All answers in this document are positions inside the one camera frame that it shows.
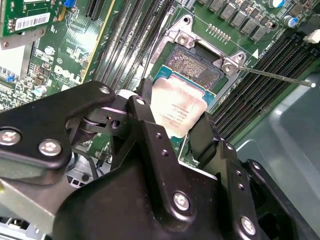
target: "silver screw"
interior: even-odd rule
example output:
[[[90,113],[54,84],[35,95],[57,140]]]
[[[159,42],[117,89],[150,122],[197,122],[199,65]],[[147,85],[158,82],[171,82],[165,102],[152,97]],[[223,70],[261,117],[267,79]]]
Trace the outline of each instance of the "silver screw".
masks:
[[[141,105],[145,105],[146,104],[146,102],[141,98],[136,98],[135,100]]]
[[[182,210],[182,211],[186,211],[189,209],[189,200],[187,198],[186,195],[184,195],[181,192],[176,192],[173,195],[173,201],[175,203],[175,205],[178,207],[178,209]]]
[[[44,140],[39,145],[39,151],[45,156],[57,156],[61,153],[61,145],[54,139]]]
[[[112,155],[109,155],[109,156],[107,157],[106,162],[107,162],[108,164],[112,164]]]
[[[258,170],[260,170],[260,166],[256,163],[256,162],[252,162],[252,165],[256,168],[256,169],[258,169]]]
[[[19,133],[14,130],[0,131],[0,145],[11,146],[17,144],[21,139]]]
[[[178,36],[178,43],[181,45],[186,45],[189,41],[189,37],[186,34],[181,34]]]
[[[103,87],[100,87],[99,89],[100,89],[100,91],[103,92],[104,94],[109,94],[109,93],[110,93],[109,89],[106,88],[106,87],[104,87],[104,86],[103,86]]]
[[[252,221],[249,220],[249,218],[243,216],[241,217],[241,224],[244,228],[244,230],[250,234],[250,235],[255,235],[256,234],[256,228]]]
[[[231,67],[230,67],[230,66],[226,66],[226,67],[225,67],[225,71],[226,71],[226,72],[230,72],[230,71],[231,71]]]

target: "cable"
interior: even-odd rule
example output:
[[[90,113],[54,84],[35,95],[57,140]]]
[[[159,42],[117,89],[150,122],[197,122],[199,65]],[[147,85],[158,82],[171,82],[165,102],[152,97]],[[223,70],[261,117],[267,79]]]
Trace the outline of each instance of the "cable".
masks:
[[[79,155],[83,156],[83,157],[89,162],[93,179],[95,180],[95,179],[99,178],[98,173],[97,173],[97,170],[96,170],[95,162],[94,162],[94,160],[92,159],[92,157],[90,157],[90,156],[89,156],[88,154],[86,154],[84,151],[81,151],[81,150],[76,149],[76,148],[74,148],[72,151],[73,151],[75,154],[79,154]]]

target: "black bracket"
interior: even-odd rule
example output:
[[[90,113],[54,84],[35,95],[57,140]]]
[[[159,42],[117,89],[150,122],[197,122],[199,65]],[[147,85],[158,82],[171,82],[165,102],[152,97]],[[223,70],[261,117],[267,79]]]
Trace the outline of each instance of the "black bracket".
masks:
[[[141,155],[156,218],[170,231],[183,231],[195,219],[196,208],[166,130],[155,124],[142,97],[131,96],[127,110],[133,118],[131,133],[114,155],[112,168]]]
[[[1,113],[0,130],[15,131],[20,140],[0,144],[0,177],[42,185],[57,182],[71,159],[71,142],[83,116],[115,97],[112,89],[92,81]],[[54,140],[60,152],[42,154],[40,144],[46,140]]]

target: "connector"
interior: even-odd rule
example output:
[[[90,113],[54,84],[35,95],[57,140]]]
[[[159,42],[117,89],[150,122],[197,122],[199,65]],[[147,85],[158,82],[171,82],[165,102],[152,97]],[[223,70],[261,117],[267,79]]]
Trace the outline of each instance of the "connector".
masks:
[[[67,8],[72,8],[76,4],[76,0],[65,0],[63,5],[65,5]]]
[[[320,29],[317,29],[308,36],[305,36],[303,40],[309,44],[318,44],[320,42]]]

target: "white label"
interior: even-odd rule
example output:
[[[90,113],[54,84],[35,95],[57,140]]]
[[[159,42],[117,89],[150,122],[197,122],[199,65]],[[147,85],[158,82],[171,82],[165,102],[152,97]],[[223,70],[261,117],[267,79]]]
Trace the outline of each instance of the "white label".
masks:
[[[26,29],[30,27],[34,27],[40,24],[45,24],[49,22],[50,12],[35,15],[35,16],[26,16],[22,18],[18,18],[15,22],[15,30]]]

